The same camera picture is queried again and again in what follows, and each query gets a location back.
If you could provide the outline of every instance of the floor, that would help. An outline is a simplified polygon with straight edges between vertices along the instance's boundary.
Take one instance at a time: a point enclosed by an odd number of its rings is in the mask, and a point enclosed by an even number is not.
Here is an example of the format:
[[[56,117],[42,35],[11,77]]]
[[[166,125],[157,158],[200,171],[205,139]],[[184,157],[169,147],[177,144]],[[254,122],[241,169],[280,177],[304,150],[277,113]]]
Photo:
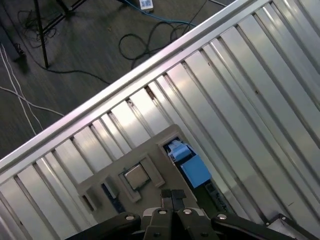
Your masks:
[[[14,26],[21,33],[18,11],[34,8],[32,0],[0,0],[11,16]],[[205,0],[153,0],[153,14],[167,19],[189,21]],[[70,6],[74,0],[64,0]],[[48,17],[59,10],[54,0],[39,0],[43,17]],[[223,7],[207,2],[194,19],[199,24],[211,17]],[[22,43],[15,28],[0,5],[0,19],[15,43]],[[143,15],[132,7],[116,0],[88,0],[81,5],[74,16],[65,19],[56,27],[56,34],[46,42],[46,49],[51,70],[83,70],[95,74],[109,83],[113,83],[130,71],[131,61],[121,56],[118,43],[125,34],[135,33],[144,40],[148,38],[152,27],[159,22]],[[166,44],[171,28],[162,25],[154,33],[151,47]],[[43,65],[41,48],[31,48],[38,42],[26,41],[30,53]],[[11,63],[13,71],[21,84],[24,96],[36,105],[67,114],[108,85],[98,79],[83,74],[56,74],[41,69],[26,52],[26,58],[18,63]],[[123,50],[129,56],[140,54],[144,48],[137,41],[125,41]],[[13,89],[6,68],[0,60],[0,86]],[[41,128],[32,117],[28,106],[24,105],[36,133]],[[39,109],[32,109],[45,129],[59,120],[59,115]],[[30,140],[32,132],[18,98],[0,89],[0,159]]]

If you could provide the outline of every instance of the electronic component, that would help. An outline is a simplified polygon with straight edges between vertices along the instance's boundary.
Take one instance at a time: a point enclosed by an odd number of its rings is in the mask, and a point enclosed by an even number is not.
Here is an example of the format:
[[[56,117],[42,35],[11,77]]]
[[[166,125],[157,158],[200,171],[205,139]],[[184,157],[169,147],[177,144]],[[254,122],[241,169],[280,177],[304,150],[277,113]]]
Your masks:
[[[133,190],[136,190],[149,180],[146,171],[140,164],[130,169],[127,173],[124,174],[124,176]]]
[[[154,3],[152,0],[139,0],[140,9],[147,13],[152,12],[154,10]]]

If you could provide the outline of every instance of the black cable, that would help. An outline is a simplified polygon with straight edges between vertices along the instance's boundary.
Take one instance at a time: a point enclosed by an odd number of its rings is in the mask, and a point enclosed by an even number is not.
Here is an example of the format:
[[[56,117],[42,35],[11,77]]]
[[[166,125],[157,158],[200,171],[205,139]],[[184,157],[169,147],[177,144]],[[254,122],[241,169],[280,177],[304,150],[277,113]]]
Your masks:
[[[51,17],[52,15],[56,15],[58,13],[59,12],[56,11],[49,14],[46,17],[41,17],[41,21],[49,23],[51,21],[49,17]],[[35,14],[36,13],[32,10],[19,10],[17,13],[17,19],[19,21],[21,28],[23,29],[23,31],[21,31],[21,34],[28,40],[31,40],[33,42],[39,42],[40,35],[38,32],[37,16]],[[56,28],[52,28],[49,31],[47,31],[44,34],[44,43],[47,43],[48,39],[53,38],[56,35],[56,33],[57,33]],[[33,49],[41,47],[41,44],[34,46],[31,44],[30,41],[29,41],[29,44]]]
[[[108,85],[111,84],[110,82],[105,81],[105,80],[102,79],[101,77],[99,77],[99,76],[97,76],[97,75],[95,75],[95,74],[93,74],[93,73],[87,72],[87,71],[83,71],[83,70],[58,71],[58,70],[50,70],[50,69],[47,69],[47,68],[45,68],[44,66],[42,66],[40,63],[38,63],[38,62],[36,61],[36,59],[34,58],[34,56],[31,54],[29,48],[27,47],[27,44],[25,43],[24,39],[23,39],[22,36],[20,35],[17,27],[15,26],[14,21],[13,21],[12,18],[10,17],[10,15],[9,15],[9,13],[8,13],[8,11],[7,11],[7,8],[6,8],[6,6],[5,6],[5,4],[3,3],[2,0],[0,0],[0,3],[1,3],[1,5],[2,5],[2,7],[3,7],[3,9],[4,9],[5,13],[6,13],[6,15],[8,16],[8,18],[9,18],[9,20],[10,20],[13,28],[15,29],[16,33],[18,34],[19,38],[21,39],[21,41],[22,41],[22,43],[23,43],[26,51],[29,53],[30,57],[31,57],[32,60],[35,62],[35,64],[37,64],[41,69],[46,70],[47,72],[55,73],[55,74],[82,73],[82,74],[86,74],[86,75],[92,76],[92,77],[100,80],[101,82],[103,82],[103,83],[105,83],[105,84],[108,84]]]
[[[191,29],[191,26],[192,26],[191,25],[192,21],[197,17],[197,15],[200,13],[200,11],[204,8],[207,1],[208,0],[204,0],[204,3],[200,7],[200,9],[196,12],[196,14],[192,17],[192,19],[188,23],[187,22],[186,23],[180,23],[180,22],[175,23],[175,22],[160,21],[157,24],[155,24],[149,33],[147,41],[144,41],[139,35],[137,35],[135,33],[129,33],[129,34],[126,34],[123,37],[121,37],[121,39],[118,42],[118,49],[119,49],[120,54],[125,59],[132,61],[131,62],[131,69],[133,69],[135,67],[136,62],[138,60],[142,59],[145,56],[149,56],[149,58],[150,58],[151,56],[153,56],[154,54],[156,54],[157,52],[159,52],[160,50],[162,50],[163,48],[165,48],[166,46],[168,46],[169,44],[171,44],[172,42],[174,42],[178,38],[182,37],[185,33],[189,32]],[[153,36],[154,32],[156,31],[156,29],[161,25],[166,25],[166,26],[169,26],[172,28],[172,31],[170,32],[170,36],[169,36],[169,41],[166,44],[164,44],[163,46],[150,49],[150,43],[152,40],[152,36]],[[179,29],[181,29],[183,26],[185,26],[185,28],[183,29],[182,34],[180,36],[178,36],[177,31]],[[136,39],[136,41],[142,43],[142,45],[144,46],[144,50],[142,51],[142,53],[140,53],[134,57],[130,57],[124,53],[124,51],[122,49],[122,44],[125,39],[129,39],[129,38]]]

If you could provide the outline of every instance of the blue component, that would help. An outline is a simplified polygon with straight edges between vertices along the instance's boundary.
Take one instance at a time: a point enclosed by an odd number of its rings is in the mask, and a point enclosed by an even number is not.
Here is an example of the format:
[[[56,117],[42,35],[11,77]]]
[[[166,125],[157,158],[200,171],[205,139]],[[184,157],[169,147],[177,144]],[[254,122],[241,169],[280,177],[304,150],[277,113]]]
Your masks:
[[[181,168],[194,188],[211,178],[211,174],[199,155],[196,155],[186,161],[181,165]]]
[[[174,162],[187,159],[189,156],[189,159],[181,165],[181,169],[184,171],[194,188],[211,178],[211,174],[209,173],[206,165],[191,146],[178,140],[173,140],[170,142],[168,147],[171,150],[168,155],[173,159]]]
[[[192,153],[188,145],[177,140],[173,140],[168,147],[171,149],[169,156],[173,157],[174,162],[178,162]]]

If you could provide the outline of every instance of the power strip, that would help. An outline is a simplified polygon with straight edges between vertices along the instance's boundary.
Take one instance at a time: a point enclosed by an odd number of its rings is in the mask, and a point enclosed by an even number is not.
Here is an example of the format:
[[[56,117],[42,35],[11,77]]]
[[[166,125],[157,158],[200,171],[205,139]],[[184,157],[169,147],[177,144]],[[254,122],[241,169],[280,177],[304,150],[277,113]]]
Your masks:
[[[139,0],[140,9],[145,12],[152,12],[154,10],[154,3],[152,0]]]

